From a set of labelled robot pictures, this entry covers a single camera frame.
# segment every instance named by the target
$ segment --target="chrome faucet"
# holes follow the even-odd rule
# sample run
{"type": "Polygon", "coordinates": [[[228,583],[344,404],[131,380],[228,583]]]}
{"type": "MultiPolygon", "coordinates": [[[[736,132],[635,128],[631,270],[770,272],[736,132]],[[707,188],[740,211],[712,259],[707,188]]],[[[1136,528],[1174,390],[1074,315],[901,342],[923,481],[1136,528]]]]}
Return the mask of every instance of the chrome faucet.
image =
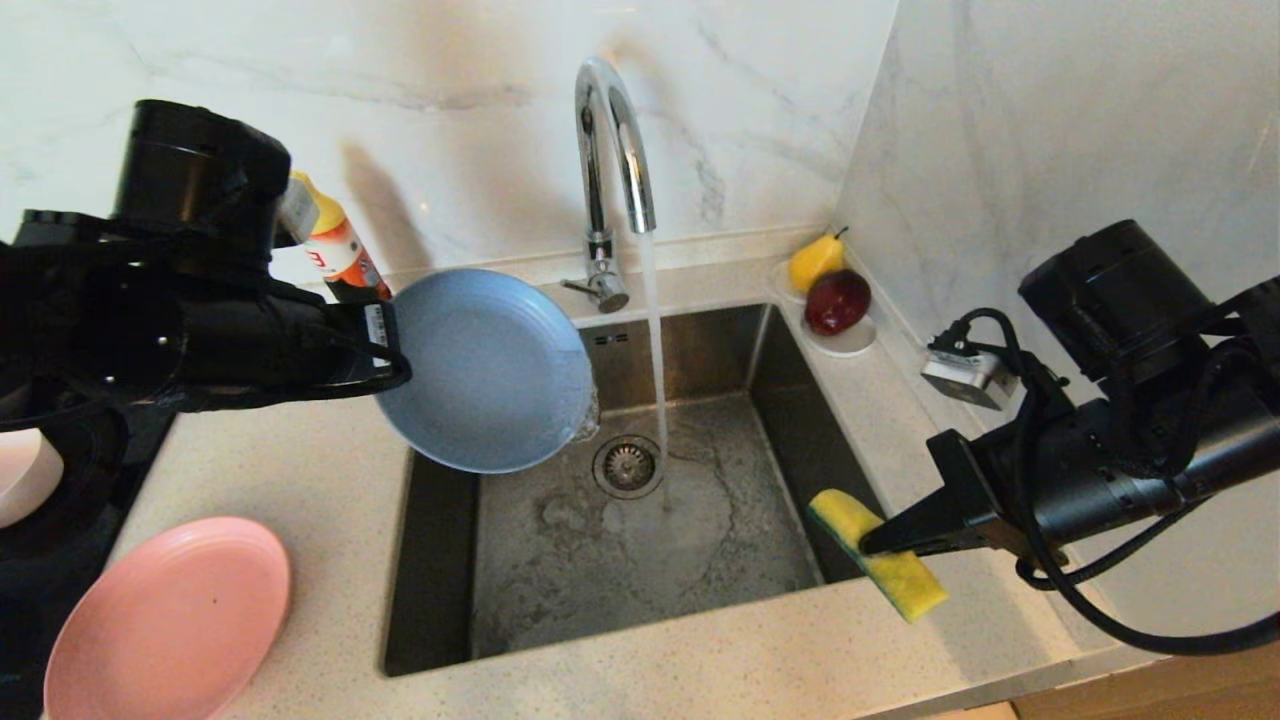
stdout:
{"type": "Polygon", "coordinates": [[[622,172],[622,188],[627,196],[631,232],[653,231],[653,192],[649,190],[649,163],[636,126],[631,99],[613,65],[599,58],[588,58],[577,70],[573,91],[577,122],[577,155],[582,164],[582,190],[586,193],[586,283],[561,281],[561,284],[585,292],[595,300],[602,313],[616,313],[626,306],[627,288],[622,269],[613,256],[613,231],[604,219],[600,187],[600,154],[596,142],[596,118],[613,127],[613,149],[622,172]]]}

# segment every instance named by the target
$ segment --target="white bowl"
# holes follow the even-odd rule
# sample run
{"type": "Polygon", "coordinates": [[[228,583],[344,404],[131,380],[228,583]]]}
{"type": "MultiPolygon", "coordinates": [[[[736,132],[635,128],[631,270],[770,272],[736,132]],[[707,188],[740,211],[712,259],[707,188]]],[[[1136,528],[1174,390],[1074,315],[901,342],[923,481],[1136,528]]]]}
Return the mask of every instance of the white bowl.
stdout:
{"type": "Polygon", "coordinates": [[[63,456],[37,428],[0,433],[0,528],[36,511],[63,479],[63,456]]]}

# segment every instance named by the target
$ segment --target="sponge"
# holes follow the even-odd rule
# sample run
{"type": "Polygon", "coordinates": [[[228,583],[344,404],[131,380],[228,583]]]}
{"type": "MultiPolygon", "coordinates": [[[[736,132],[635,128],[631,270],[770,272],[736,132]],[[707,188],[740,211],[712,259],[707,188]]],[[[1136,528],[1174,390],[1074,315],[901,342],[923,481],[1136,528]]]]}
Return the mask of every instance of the sponge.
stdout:
{"type": "Polygon", "coordinates": [[[809,502],[809,515],[827,528],[908,623],[915,623],[948,597],[947,591],[914,552],[868,556],[858,551],[863,536],[883,524],[883,520],[850,495],[824,489],[809,502]]]}

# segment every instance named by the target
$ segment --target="apple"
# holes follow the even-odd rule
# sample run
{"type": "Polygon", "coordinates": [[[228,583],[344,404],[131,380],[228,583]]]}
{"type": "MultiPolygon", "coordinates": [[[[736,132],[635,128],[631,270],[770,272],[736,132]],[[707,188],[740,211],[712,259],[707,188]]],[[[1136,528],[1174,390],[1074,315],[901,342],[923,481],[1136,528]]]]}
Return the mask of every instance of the apple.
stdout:
{"type": "Polygon", "coordinates": [[[820,336],[835,336],[851,328],[867,314],[872,287],[852,270],[836,270],[818,278],[809,288],[804,322],[820,336]]]}

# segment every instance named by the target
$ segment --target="running water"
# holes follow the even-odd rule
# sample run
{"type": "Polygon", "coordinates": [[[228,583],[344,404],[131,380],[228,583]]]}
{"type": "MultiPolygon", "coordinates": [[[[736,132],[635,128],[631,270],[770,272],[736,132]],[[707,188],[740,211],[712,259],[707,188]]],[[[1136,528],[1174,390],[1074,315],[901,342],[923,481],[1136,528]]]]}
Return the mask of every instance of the running water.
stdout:
{"type": "Polygon", "coordinates": [[[667,473],[667,383],[662,365],[662,320],[658,316],[658,269],[653,259],[653,236],[636,238],[640,246],[640,261],[644,265],[644,304],[649,314],[649,352],[653,355],[653,392],[658,402],[658,471],[667,473]]]}

